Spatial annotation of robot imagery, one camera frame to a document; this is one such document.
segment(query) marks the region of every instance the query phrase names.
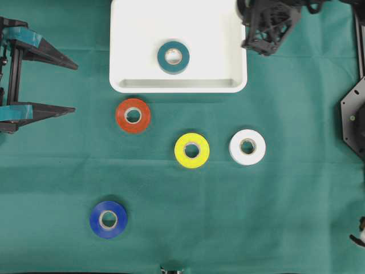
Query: tape roll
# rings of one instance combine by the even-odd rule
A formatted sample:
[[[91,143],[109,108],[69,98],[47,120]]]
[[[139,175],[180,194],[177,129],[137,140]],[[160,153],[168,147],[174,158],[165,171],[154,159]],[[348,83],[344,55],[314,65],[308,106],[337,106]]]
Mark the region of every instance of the tape roll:
[[[245,142],[252,144],[252,153],[242,150]],[[243,166],[251,166],[260,162],[266,154],[266,143],[260,133],[254,130],[241,130],[231,139],[229,152],[233,160]]]
[[[108,227],[103,223],[103,216],[106,213],[114,215],[116,221],[113,226]],[[99,203],[90,215],[90,227],[101,238],[110,239],[121,234],[127,226],[128,218],[124,207],[116,202],[105,201]]]
[[[195,145],[199,150],[198,155],[194,158],[190,158],[185,152],[186,147],[190,144]],[[209,143],[203,136],[196,133],[181,136],[175,144],[176,160],[186,168],[201,167],[208,160],[209,154]]]
[[[140,118],[136,122],[130,122],[127,119],[130,111],[136,110],[140,114]],[[115,113],[115,119],[119,127],[132,134],[143,132],[151,122],[151,111],[147,104],[140,99],[128,99],[118,106]]]
[[[163,71],[170,74],[178,74],[183,72],[188,66],[190,54],[184,44],[171,41],[160,47],[157,60]]]

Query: teal clamp pad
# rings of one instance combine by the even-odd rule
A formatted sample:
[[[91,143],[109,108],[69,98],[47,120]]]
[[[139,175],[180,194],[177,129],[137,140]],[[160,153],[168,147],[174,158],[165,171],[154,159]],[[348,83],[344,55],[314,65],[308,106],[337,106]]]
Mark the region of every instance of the teal clamp pad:
[[[176,65],[169,64],[166,61],[165,55],[168,50],[177,49],[181,52],[182,60]],[[188,48],[176,41],[170,41],[160,47],[159,53],[157,54],[157,60],[159,61],[160,67],[163,71],[169,74],[178,74],[183,72],[189,64],[190,54]]]
[[[33,119],[31,104],[12,104],[0,107],[0,122]]]
[[[9,40],[18,40],[38,48],[43,38],[40,34],[26,27],[6,27],[2,34],[4,45],[8,45]]]

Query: white tape roll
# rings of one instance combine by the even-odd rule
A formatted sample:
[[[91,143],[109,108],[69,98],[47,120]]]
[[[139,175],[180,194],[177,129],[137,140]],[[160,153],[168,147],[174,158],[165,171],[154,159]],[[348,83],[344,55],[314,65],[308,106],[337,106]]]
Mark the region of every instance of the white tape roll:
[[[242,145],[245,142],[252,144],[252,153],[246,153],[242,150]],[[254,130],[241,130],[230,141],[229,152],[237,163],[243,166],[251,166],[260,162],[265,156],[266,143],[260,133]]]

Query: yellow tape roll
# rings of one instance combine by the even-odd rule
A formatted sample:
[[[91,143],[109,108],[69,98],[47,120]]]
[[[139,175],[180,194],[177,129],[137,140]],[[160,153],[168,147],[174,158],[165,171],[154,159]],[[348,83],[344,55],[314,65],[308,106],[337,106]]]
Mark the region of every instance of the yellow tape roll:
[[[195,158],[186,155],[185,149],[188,145],[193,144],[199,149],[199,154]],[[209,158],[209,143],[205,138],[196,133],[187,133],[180,137],[175,144],[176,160],[186,168],[201,167]]]

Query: green tablecloth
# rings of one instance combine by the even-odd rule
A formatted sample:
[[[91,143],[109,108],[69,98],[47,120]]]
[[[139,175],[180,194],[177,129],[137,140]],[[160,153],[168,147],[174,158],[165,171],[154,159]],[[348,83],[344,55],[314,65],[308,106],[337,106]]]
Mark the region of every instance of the green tablecloth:
[[[138,96],[153,115],[138,136],[114,118],[128,96],[108,80],[110,1],[12,0],[1,16],[27,21],[80,66],[23,65],[21,101],[77,111],[0,135],[1,273],[363,273],[365,250],[348,235],[364,214],[364,169],[341,140],[338,111],[358,81],[349,6],[304,11],[278,54],[248,53],[237,94]],[[258,165],[229,155],[243,128],[266,139]],[[189,131],[210,143],[197,170],[173,153]],[[88,224],[102,200],[128,211],[111,240]]]

